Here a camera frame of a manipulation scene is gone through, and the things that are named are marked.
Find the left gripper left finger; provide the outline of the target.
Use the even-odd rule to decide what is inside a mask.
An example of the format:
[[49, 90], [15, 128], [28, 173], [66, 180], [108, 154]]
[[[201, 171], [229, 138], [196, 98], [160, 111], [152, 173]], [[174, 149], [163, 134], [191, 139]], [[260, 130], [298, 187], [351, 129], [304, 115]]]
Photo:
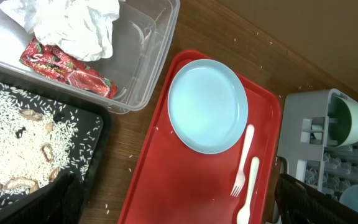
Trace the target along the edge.
[[78, 223], [84, 200], [79, 178], [65, 174], [0, 210], [0, 224]]

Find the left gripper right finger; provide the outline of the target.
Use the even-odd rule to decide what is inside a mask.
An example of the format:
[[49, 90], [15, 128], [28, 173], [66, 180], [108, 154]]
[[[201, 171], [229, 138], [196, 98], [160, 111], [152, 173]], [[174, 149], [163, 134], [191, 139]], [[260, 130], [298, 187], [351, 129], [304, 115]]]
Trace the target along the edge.
[[280, 174], [275, 200], [283, 224], [358, 224], [358, 212], [288, 174]]

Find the green bowl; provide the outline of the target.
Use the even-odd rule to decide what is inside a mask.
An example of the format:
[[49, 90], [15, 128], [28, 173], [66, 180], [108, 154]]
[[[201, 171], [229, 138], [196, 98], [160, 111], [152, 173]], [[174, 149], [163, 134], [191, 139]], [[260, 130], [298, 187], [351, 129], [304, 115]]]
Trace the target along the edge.
[[358, 142], [358, 103], [333, 96], [328, 108], [327, 147]]

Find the red snack wrapper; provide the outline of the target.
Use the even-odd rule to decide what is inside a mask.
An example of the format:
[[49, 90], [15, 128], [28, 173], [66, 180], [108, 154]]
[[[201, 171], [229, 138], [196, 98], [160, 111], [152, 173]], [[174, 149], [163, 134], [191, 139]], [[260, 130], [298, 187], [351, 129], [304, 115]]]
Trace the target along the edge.
[[23, 51], [20, 63], [33, 71], [67, 85], [105, 98], [113, 98], [117, 92], [115, 83], [84, 62], [66, 54], [55, 45], [43, 45], [32, 39]]

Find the light blue plate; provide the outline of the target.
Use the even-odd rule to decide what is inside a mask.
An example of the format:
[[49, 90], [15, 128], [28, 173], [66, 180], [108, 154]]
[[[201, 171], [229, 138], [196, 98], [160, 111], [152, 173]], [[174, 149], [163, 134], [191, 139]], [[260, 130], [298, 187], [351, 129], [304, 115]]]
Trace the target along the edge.
[[242, 136], [249, 115], [244, 86], [225, 64], [199, 59], [183, 66], [168, 91], [173, 130], [190, 149], [219, 154]]

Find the white napkin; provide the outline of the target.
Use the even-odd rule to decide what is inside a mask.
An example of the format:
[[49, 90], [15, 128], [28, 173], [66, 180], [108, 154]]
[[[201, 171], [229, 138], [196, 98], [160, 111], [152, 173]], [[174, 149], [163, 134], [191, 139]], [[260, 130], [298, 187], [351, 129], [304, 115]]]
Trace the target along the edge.
[[0, 10], [42, 45], [55, 45], [78, 60], [113, 55], [119, 0], [7, 0], [0, 3]]

